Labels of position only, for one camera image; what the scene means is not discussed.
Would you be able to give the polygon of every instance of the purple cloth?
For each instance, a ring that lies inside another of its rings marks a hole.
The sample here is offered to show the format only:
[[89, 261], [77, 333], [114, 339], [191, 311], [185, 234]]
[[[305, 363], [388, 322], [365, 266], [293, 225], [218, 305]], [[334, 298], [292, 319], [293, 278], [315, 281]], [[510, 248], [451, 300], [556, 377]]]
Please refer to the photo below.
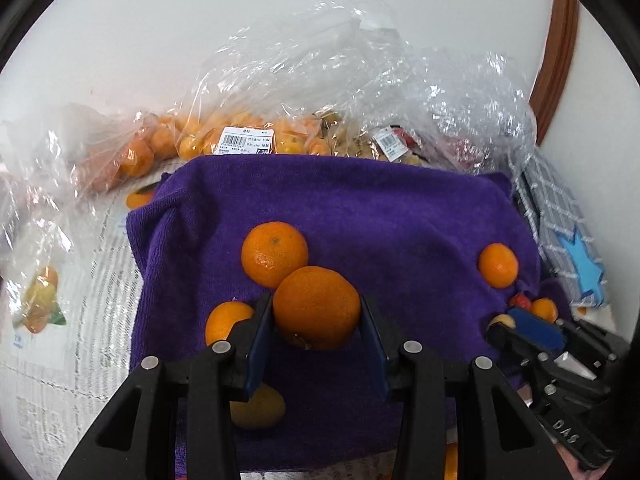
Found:
[[[219, 303], [264, 292], [242, 271], [240, 249], [257, 224], [284, 221], [309, 246], [309, 264], [340, 272], [407, 337], [438, 355], [496, 356], [487, 322], [516, 288], [535, 295], [538, 251], [510, 202], [502, 174], [475, 177], [353, 158], [202, 156], [165, 178], [127, 233], [144, 287], [131, 367], [204, 348]], [[508, 245], [518, 285], [491, 288], [476, 270], [481, 250]], [[264, 376], [286, 400], [271, 430], [236, 434], [243, 470], [306, 469], [393, 449], [401, 410], [374, 393], [356, 333], [337, 351], [305, 352], [277, 334]], [[177, 456], [184, 460], [184, 450]], [[184, 462], [178, 465], [184, 473]]]

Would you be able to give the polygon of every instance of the silver rivet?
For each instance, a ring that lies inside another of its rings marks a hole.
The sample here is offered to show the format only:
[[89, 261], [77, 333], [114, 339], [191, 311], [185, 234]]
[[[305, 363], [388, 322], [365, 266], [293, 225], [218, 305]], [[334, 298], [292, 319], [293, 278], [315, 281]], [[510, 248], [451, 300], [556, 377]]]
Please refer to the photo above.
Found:
[[211, 347], [211, 349], [216, 353], [216, 354], [226, 354], [227, 352], [229, 352], [229, 350], [231, 350], [231, 343], [229, 341], [216, 341], [215, 343], [213, 343], [213, 346]]
[[481, 370], [488, 370], [493, 365], [494, 364], [492, 363], [491, 359], [489, 359], [488, 357], [485, 357], [483, 355], [481, 355], [480, 357], [476, 357], [476, 366]]
[[159, 362], [160, 361], [155, 355], [148, 355], [144, 359], [142, 359], [142, 362], [140, 363], [140, 365], [145, 370], [151, 370], [152, 368], [155, 368], [156, 366], [158, 366]]
[[422, 352], [422, 345], [413, 340], [405, 341], [402, 348], [404, 348], [404, 351], [409, 354], [419, 354]]

